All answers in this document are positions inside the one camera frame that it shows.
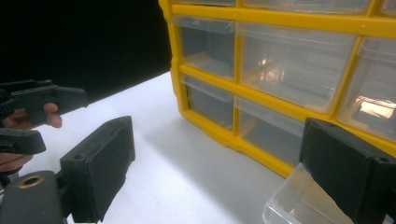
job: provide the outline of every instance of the yellow storage organizer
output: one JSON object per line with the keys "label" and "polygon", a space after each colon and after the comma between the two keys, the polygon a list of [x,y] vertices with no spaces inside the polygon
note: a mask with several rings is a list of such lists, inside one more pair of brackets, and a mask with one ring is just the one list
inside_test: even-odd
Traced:
{"label": "yellow storage organizer", "polygon": [[179,111],[219,143],[286,177],[310,117],[396,157],[396,1],[159,1]]}

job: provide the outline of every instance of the black background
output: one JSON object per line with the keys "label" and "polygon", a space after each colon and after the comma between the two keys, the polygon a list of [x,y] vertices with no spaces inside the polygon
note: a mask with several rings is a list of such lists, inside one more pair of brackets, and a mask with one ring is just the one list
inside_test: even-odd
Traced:
{"label": "black background", "polygon": [[0,82],[52,79],[94,102],[170,68],[158,0],[9,1],[0,19]]}

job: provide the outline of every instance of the clear plastic container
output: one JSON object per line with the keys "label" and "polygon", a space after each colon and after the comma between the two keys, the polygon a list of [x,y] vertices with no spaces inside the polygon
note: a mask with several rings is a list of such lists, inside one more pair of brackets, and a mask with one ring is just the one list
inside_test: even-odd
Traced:
{"label": "clear plastic container", "polygon": [[240,97],[235,97],[235,106],[242,138],[290,166],[298,164],[303,122]]}
{"label": "clear plastic container", "polygon": [[233,21],[176,15],[184,62],[210,74],[233,79],[235,25]]}
{"label": "clear plastic container", "polygon": [[396,16],[396,0],[383,0],[381,12],[387,15]]}
{"label": "clear plastic container", "polygon": [[340,121],[396,140],[396,39],[364,37]]}
{"label": "clear plastic container", "polygon": [[238,23],[241,83],[324,113],[332,105],[355,35]]}
{"label": "clear plastic container", "polygon": [[247,7],[266,7],[281,11],[362,14],[370,0],[244,0]]}
{"label": "clear plastic container", "polygon": [[352,224],[300,163],[265,204],[265,224]]}
{"label": "clear plastic container", "polygon": [[235,6],[235,0],[177,0],[178,3],[195,4],[195,5],[210,5],[210,6]]}
{"label": "clear plastic container", "polygon": [[233,94],[197,78],[183,76],[191,110],[227,129],[233,129]]}

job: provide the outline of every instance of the white table surface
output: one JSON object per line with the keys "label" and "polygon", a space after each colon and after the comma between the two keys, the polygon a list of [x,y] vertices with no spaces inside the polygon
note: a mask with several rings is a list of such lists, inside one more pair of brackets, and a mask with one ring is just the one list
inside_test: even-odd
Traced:
{"label": "white table surface", "polygon": [[63,115],[61,129],[36,128],[47,151],[20,175],[58,172],[66,152],[104,122],[127,115],[136,159],[103,223],[263,223],[265,202],[284,179],[184,120],[169,73]]}

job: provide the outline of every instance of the plastic drawer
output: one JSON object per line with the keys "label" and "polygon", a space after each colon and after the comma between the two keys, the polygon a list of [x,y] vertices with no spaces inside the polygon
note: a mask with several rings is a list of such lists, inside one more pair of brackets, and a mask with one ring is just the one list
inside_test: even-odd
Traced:
{"label": "plastic drawer", "polygon": [[213,5],[213,6],[235,6],[235,0],[177,0],[179,3],[195,5]]}
{"label": "plastic drawer", "polygon": [[176,15],[184,62],[210,74],[233,79],[235,25],[233,21]]}
{"label": "plastic drawer", "polygon": [[396,0],[383,0],[381,12],[387,15],[396,16]]}
{"label": "plastic drawer", "polygon": [[299,162],[304,123],[265,106],[235,97],[239,131],[245,140],[290,166]]}
{"label": "plastic drawer", "polygon": [[338,118],[396,140],[396,39],[364,37]]}
{"label": "plastic drawer", "polygon": [[189,108],[227,129],[233,129],[233,94],[199,79],[183,76]]}
{"label": "plastic drawer", "polygon": [[345,73],[355,35],[239,23],[241,83],[324,113]]}
{"label": "plastic drawer", "polygon": [[352,224],[352,220],[299,164],[268,200],[265,224]]}
{"label": "plastic drawer", "polygon": [[361,14],[367,10],[370,0],[244,0],[244,4],[282,11]]}

